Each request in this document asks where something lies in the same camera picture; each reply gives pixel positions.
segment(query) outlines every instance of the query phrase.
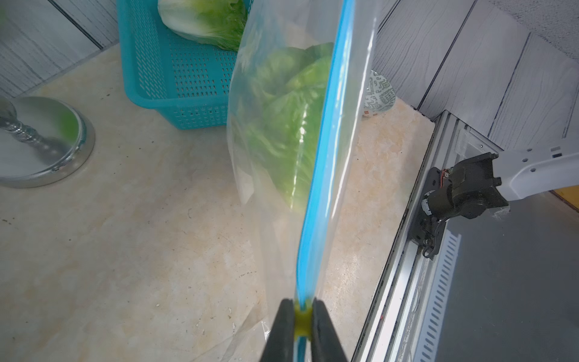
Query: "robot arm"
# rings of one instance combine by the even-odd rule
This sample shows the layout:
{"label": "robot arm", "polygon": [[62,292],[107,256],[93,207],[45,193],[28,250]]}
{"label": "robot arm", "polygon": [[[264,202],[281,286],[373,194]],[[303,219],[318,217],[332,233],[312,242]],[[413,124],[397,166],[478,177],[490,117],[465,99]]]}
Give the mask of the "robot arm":
{"label": "robot arm", "polygon": [[572,138],[485,153],[448,170],[431,169],[409,238],[423,246],[423,255],[430,258],[438,253],[439,231],[448,219],[472,219],[509,201],[578,184],[579,140]]}
{"label": "robot arm", "polygon": [[507,201],[579,184],[579,139],[503,151],[493,160],[497,190]]}

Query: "black bracket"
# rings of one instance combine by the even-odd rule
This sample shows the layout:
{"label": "black bracket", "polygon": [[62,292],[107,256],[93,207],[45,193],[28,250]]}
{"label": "black bracket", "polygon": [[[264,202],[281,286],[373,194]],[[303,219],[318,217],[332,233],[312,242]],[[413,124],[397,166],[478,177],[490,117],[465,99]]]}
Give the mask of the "black bracket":
{"label": "black bracket", "polygon": [[436,167],[430,169],[426,175],[424,186],[420,191],[420,203],[416,207],[415,215],[410,224],[408,240],[412,240],[418,246],[421,246],[422,255],[426,258],[432,258],[438,254],[442,243],[442,232],[446,221],[440,221],[433,215],[427,215],[422,209],[422,200],[426,198],[431,191],[441,188],[441,182],[444,182],[445,176],[441,170]]}

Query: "green lettuce leaf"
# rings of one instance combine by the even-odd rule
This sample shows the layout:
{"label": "green lettuce leaf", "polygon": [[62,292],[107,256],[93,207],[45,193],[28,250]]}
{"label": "green lettuce leaf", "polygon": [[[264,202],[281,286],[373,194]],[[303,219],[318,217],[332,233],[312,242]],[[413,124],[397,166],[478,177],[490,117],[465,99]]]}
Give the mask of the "green lettuce leaf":
{"label": "green lettuce leaf", "polygon": [[334,52],[334,43],[323,43],[318,45],[312,45],[306,49],[306,53],[314,57],[314,59],[320,59],[323,57],[331,57]]}
{"label": "green lettuce leaf", "polygon": [[163,23],[177,35],[239,50],[247,21],[243,0],[159,0],[157,8]]}
{"label": "green lettuce leaf", "polygon": [[292,209],[305,209],[312,183],[331,65],[331,49],[324,49],[277,50],[250,78],[260,111],[243,117],[247,148]]}

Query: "marble countertop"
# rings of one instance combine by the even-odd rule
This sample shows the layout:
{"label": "marble countertop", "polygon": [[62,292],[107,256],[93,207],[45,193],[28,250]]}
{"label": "marble countertop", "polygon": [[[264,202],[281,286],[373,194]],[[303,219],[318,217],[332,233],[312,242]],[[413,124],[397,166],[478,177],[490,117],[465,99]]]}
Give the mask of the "marble countertop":
{"label": "marble countertop", "polygon": [[[230,359],[266,303],[225,128],[131,103],[118,46],[36,94],[84,114],[96,145],[62,181],[0,188],[2,359]],[[401,100],[361,122],[323,291],[348,356],[433,129]]]}

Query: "gray wooden wall panel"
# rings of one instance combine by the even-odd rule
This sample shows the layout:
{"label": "gray wooden wall panel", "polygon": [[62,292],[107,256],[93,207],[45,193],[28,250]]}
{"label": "gray wooden wall panel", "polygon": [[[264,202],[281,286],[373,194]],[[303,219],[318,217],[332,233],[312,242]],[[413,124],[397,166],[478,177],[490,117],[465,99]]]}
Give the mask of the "gray wooden wall panel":
{"label": "gray wooden wall panel", "polygon": [[380,30],[380,28],[382,26],[384,26],[385,22],[386,22],[386,18],[388,18],[388,15],[390,14],[390,12],[394,9],[394,7],[396,6],[396,4],[399,1],[404,1],[404,0],[382,0],[382,5],[380,7],[380,15],[378,16],[378,30]]}
{"label": "gray wooden wall panel", "polygon": [[567,129],[566,138],[575,138],[579,142],[579,94],[575,99],[575,109],[573,109],[573,114],[571,114],[571,121],[569,122],[569,128]]}
{"label": "gray wooden wall panel", "polygon": [[20,95],[98,51],[98,48],[44,0],[0,1],[0,90]]}
{"label": "gray wooden wall panel", "polygon": [[376,37],[372,69],[418,107],[473,1],[402,0]]}
{"label": "gray wooden wall panel", "polygon": [[434,118],[449,109],[487,135],[529,31],[479,0],[419,110]]}
{"label": "gray wooden wall panel", "polygon": [[531,35],[489,139],[513,149],[563,138],[578,87],[579,64]]}
{"label": "gray wooden wall panel", "polygon": [[115,0],[54,0],[102,47],[119,40]]}

